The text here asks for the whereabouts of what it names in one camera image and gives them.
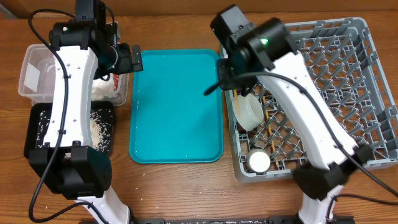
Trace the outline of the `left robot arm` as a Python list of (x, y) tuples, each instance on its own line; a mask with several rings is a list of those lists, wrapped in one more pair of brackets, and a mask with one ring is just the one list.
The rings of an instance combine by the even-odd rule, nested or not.
[(102, 1), (77, 1), (69, 20), (43, 40), (55, 59), (52, 112), (43, 146), (27, 158), (38, 187), (85, 207), (97, 222), (133, 223), (111, 186), (111, 161), (94, 148), (90, 130), (93, 81), (143, 69), (139, 46), (120, 43), (117, 24), (106, 22), (110, 11)]

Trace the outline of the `white napkin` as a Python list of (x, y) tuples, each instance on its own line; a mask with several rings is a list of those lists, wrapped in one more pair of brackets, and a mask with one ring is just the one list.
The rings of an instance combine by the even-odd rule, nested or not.
[(93, 81), (91, 100), (99, 101), (105, 97), (112, 97), (114, 95), (114, 80), (110, 78), (108, 81), (96, 79)]

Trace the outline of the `red snack wrapper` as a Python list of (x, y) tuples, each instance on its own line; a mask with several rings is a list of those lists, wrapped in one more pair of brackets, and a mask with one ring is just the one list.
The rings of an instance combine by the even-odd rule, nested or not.
[(114, 91), (119, 88), (119, 76), (113, 74), (113, 82), (114, 82)]

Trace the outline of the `wooden chopstick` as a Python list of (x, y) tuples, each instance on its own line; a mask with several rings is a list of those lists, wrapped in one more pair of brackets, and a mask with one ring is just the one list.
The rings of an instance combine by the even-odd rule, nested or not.
[[(265, 96), (262, 97), (262, 101), (263, 101), (264, 105), (267, 103), (267, 100), (266, 100)], [(265, 113), (266, 113), (266, 119), (269, 119), (269, 113), (268, 113), (267, 107), (268, 106), (265, 106)], [(268, 128), (269, 136), (272, 137), (273, 132), (272, 132), (271, 125), (269, 124), (267, 126), (267, 128)], [(272, 149), (272, 152), (276, 152), (274, 140), (271, 141), (271, 149)], [(276, 168), (279, 170), (279, 161), (278, 161), (278, 159), (276, 157), (274, 158), (274, 162), (275, 162)]]
[(237, 90), (233, 90), (233, 96), (234, 96), (234, 105), (235, 105), (235, 117), (238, 120), (240, 118), (240, 111), (239, 111), (239, 99), (238, 99), (238, 92)]

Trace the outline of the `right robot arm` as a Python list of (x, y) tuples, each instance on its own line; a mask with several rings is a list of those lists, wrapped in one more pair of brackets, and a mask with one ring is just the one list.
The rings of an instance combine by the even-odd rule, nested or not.
[(315, 87), (303, 55), (285, 24), (272, 18), (257, 26), (231, 5), (217, 13), (211, 29), (227, 53), (218, 62), (214, 88), (247, 95), (257, 83), (277, 100), (298, 134), (307, 163), (295, 169), (303, 192), (300, 223), (333, 223), (332, 208), (349, 176), (372, 156), (339, 124)]

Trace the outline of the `small white cup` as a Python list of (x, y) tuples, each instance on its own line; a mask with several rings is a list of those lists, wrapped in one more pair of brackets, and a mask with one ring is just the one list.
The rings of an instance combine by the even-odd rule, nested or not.
[(266, 172), (271, 166), (271, 159), (262, 149), (252, 149), (246, 156), (246, 165), (255, 173)]

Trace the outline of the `pale green shallow bowl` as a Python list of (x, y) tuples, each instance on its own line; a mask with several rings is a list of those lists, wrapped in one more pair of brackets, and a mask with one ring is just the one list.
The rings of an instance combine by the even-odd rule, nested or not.
[[(252, 131), (264, 120), (264, 112), (261, 103), (253, 94), (238, 95), (240, 118), (239, 125), (246, 131)], [(235, 112), (234, 98), (232, 101), (233, 113)]]

